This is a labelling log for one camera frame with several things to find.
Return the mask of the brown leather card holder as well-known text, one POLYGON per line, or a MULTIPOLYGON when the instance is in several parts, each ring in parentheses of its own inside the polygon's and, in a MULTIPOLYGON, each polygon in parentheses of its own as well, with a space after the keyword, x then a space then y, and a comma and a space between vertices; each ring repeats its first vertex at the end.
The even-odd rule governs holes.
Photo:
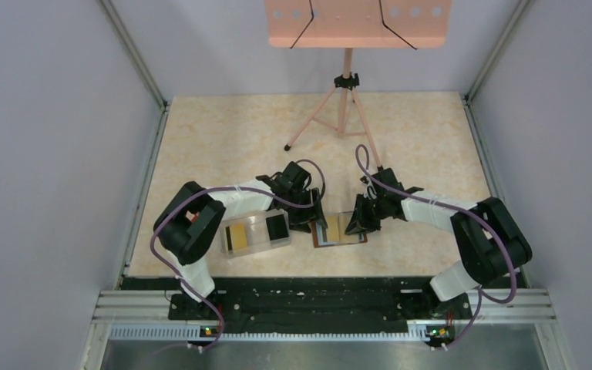
POLYGON ((327 227, 323 227, 316 222, 311 223, 314 248, 367 244, 368 237, 366 234, 347 235, 345 233, 351 217, 352 212, 326 214, 325 222, 327 227))

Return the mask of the clear acrylic card box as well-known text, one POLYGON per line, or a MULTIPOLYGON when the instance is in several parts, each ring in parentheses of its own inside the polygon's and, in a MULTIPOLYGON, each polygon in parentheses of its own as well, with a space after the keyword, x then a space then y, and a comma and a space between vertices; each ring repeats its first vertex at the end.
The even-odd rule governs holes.
POLYGON ((282 210, 269 210, 262 213, 255 213, 245 215, 244 217, 238 217, 236 219, 224 220, 219 227, 219 239, 220 239, 220 250, 221 253, 227 258, 243 257, 250 254, 258 254, 266 251, 272 251, 280 247, 287 247, 291 245, 292 237, 291 231, 289 230, 289 237, 283 240, 277 240, 274 242, 269 241, 269 236, 266 226, 266 218, 277 214, 285 215, 285 219, 288 223, 288 216, 282 210), (236 253, 230 253, 226 249, 225 241, 225 228, 231 224, 243 224, 246 229, 248 247, 237 251, 236 253))

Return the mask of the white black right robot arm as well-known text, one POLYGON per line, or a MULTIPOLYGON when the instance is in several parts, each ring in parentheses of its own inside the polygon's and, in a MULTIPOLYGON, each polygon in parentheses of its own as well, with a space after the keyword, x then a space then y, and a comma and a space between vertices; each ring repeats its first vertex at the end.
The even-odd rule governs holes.
POLYGON ((490 284, 526 264, 533 252, 505 204, 496 197, 479 202, 437 197, 421 187, 405 189, 391 168, 362 177, 364 194, 357 195, 345 234, 371 233, 387 218, 428 224, 452 234, 460 259, 432 277, 423 288, 422 310, 441 318, 452 300, 490 284))

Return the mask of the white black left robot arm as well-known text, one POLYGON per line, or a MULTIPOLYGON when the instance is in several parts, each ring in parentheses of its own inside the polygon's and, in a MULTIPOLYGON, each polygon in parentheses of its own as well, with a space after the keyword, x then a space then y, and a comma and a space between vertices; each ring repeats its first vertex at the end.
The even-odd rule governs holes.
POLYGON ((217 303, 215 283, 206 255, 216 237, 224 253, 249 254, 286 244, 291 232, 311 232, 311 224, 326 225, 322 200, 326 186, 315 187, 302 160, 291 161, 272 175, 225 187, 185 183, 153 225, 150 250, 168 256, 167 265, 189 296, 187 309, 208 318, 217 303))

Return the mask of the black credit card stack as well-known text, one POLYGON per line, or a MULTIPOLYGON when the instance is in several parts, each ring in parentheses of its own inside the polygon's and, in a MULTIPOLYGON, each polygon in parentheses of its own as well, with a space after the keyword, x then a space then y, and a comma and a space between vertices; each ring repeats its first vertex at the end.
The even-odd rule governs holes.
POLYGON ((266 220, 269 241, 280 241, 289 237, 288 223, 285 215, 277 214, 267 217, 266 220))

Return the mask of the yellow credit card stack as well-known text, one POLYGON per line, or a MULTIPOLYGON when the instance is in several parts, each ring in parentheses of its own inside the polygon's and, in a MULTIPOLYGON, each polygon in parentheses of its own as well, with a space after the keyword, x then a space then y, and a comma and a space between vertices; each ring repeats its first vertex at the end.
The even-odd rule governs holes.
POLYGON ((225 228, 226 249, 230 253, 236 253, 248 247, 248 239, 243 224, 231 224, 225 228))

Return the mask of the red plastic block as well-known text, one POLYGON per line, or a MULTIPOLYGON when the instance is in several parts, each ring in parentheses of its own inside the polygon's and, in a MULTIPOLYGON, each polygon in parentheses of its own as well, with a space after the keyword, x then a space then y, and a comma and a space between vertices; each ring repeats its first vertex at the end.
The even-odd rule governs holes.
POLYGON ((193 214, 190 211, 187 211, 185 216, 189 220, 189 222, 191 222, 191 223, 193 223, 198 218, 197 214, 193 214))

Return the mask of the pink tripod music stand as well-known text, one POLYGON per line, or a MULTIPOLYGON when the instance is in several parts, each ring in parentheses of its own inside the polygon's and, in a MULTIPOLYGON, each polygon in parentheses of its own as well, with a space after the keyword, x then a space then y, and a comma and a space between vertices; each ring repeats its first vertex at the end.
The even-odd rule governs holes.
POLYGON ((340 49, 344 53, 341 75, 298 131, 284 145, 288 152, 301 134, 316 122, 329 99, 340 94, 337 122, 326 126, 339 136, 347 130, 349 109, 358 113, 362 130, 377 167, 382 166, 364 107, 359 99, 358 73, 352 70, 357 49, 437 49, 449 31, 452 0, 266 1, 269 44, 282 49, 340 49))

